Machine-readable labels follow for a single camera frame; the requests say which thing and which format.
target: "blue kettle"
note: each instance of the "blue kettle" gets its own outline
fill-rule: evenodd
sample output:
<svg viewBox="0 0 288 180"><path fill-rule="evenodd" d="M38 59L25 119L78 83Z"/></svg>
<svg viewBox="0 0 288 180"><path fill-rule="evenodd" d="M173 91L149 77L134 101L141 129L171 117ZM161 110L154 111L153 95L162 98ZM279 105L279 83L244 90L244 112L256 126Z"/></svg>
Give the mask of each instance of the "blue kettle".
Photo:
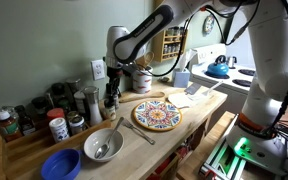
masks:
<svg viewBox="0 0 288 180"><path fill-rule="evenodd" d="M226 64L226 57L224 55L218 56L215 62L207 67L207 73L215 76L225 76L228 70L229 67Z"/></svg>

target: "colorful ceramic plate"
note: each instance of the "colorful ceramic plate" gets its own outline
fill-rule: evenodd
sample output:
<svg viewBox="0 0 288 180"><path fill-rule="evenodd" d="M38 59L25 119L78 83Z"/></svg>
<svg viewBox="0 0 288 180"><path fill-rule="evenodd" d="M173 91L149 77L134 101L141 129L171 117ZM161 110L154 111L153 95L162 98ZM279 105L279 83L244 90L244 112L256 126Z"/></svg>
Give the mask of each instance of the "colorful ceramic plate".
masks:
<svg viewBox="0 0 288 180"><path fill-rule="evenodd" d="M174 129L182 121L182 114L173 104L164 101L145 101L135 107L135 120L155 131Z"/></svg>

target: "fork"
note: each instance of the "fork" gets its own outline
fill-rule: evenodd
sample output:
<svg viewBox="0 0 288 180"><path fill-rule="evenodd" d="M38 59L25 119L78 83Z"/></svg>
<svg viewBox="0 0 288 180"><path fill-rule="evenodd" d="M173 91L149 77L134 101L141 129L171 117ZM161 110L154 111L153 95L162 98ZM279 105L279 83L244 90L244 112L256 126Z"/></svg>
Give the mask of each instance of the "fork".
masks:
<svg viewBox="0 0 288 180"><path fill-rule="evenodd" d="M123 125L127 128L130 128L132 130L136 129L144 139L146 139L151 145L155 144L155 141L151 139L150 137L146 136L140 129L135 127L133 124L131 124L127 119L124 118Z"/></svg>

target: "white bowl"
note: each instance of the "white bowl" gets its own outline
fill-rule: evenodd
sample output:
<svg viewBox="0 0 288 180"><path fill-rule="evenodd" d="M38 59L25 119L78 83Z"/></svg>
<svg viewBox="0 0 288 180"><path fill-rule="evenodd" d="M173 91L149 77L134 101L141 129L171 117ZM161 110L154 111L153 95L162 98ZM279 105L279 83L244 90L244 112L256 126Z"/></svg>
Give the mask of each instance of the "white bowl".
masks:
<svg viewBox="0 0 288 180"><path fill-rule="evenodd" d="M93 132L84 143L84 152L92 160L97 162L107 162L113 159L122 149L124 144L124 139L119 131L116 131L110 140L110 149L106 155L100 159L94 157L95 152L99 147L101 147L109 136L112 134L113 129L104 128Z"/></svg>

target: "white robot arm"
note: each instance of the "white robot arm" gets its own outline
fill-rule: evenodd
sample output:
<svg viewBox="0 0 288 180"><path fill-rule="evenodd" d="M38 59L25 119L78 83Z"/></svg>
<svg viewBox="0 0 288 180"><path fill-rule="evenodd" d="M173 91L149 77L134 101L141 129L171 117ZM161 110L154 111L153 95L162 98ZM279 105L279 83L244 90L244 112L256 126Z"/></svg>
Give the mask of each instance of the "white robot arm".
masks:
<svg viewBox="0 0 288 180"><path fill-rule="evenodd" d="M249 32L256 76L238 123L226 139L233 149L239 149L235 151L238 156L285 175L287 147L275 134L274 125L288 104L288 0L165 0L131 33L125 27L111 27L107 38L107 91L116 94L123 64L141 56L141 48L158 32L177 26L205 5L229 13L241 1L247 19L253 19ZM247 139L244 150L236 148L240 139Z"/></svg>

